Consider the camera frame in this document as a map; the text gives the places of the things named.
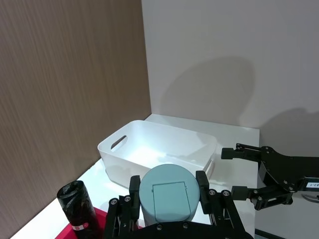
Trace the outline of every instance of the wood grain wall panel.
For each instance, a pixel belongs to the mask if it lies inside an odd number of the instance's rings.
[[[140,0],[1,0],[0,238],[150,113]]]

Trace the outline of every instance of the black trash bag roll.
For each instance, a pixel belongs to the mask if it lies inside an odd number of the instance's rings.
[[[95,211],[83,181],[73,181],[65,185],[56,197],[78,239],[100,237]]]

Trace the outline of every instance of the red tray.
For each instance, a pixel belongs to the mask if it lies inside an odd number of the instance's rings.
[[[104,230],[105,222],[106,222],[106,215],[107,212],[104,212],[98,208],[95,209],[96,218],[99,223],[99,227],[101,231]],[[68,224],[55,239],[77,239],[72,227]]]

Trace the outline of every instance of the white table surface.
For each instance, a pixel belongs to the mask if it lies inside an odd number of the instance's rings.
[[[221,191],[231,191],[233,185],[257,187],[258,165],[242,159],[221,160],[220,154],[223,147],[235,147],[240,142],[243,144],[259,146],[259,130],[254,128],[225,125],[198,120],[182,119],[152,114],[146,121],[167,124],[185,128],[201,133],[210,134],[217,138],[215,168],[209,179],[210,188]],[[105,172],[103,161],[100,159],[80,178],[82,180],[94,207],[103,211],[108,210],[108,202],[111,198],[119,195],[127,195],[128,190],[111,182]],[[235,201],[238,213],[241,217],[245,230],[252,236],[255,234],[255,210],[249,200]],[[209,224],[208,215],[204,215],[199,205],[193,218],[194,222]],[[57,199],[53,200],[38,215],[28,222],[12,239],[53,239],[68,221]]]

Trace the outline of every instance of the white plastic storage bin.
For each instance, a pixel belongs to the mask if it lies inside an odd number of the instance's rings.
[[[129,187],[130,178],[141,179],[152,168],[166,163],[197,170],[213,169],[215,137],[159,123],[136,120],[128,123],[98,145],[111,181]]]

